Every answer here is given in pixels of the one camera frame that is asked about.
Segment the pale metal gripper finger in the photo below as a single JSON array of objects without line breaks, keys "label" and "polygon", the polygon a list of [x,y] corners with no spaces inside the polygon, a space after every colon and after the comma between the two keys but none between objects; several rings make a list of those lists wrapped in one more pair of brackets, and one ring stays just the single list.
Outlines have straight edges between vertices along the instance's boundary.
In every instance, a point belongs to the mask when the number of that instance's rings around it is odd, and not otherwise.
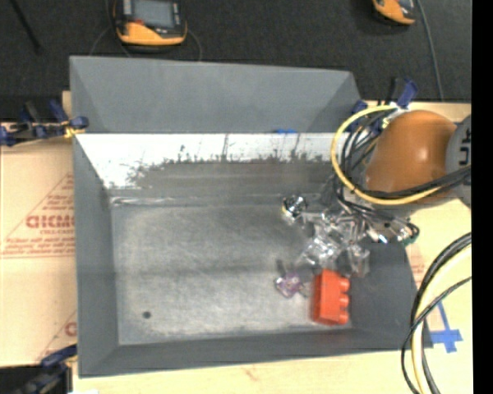
[{"label": "pale metal gripper finger", "polygon": [[337,258],[338,245],[317,236],[308,241],[297,258],[297,264],[310,268],[334,268]]},{"label": "pale metal gripper finger", "polygon": [[370,272],[371,252],[360,245],[350,245],[337,259],[338,271],[345,277],[365,277]]}]

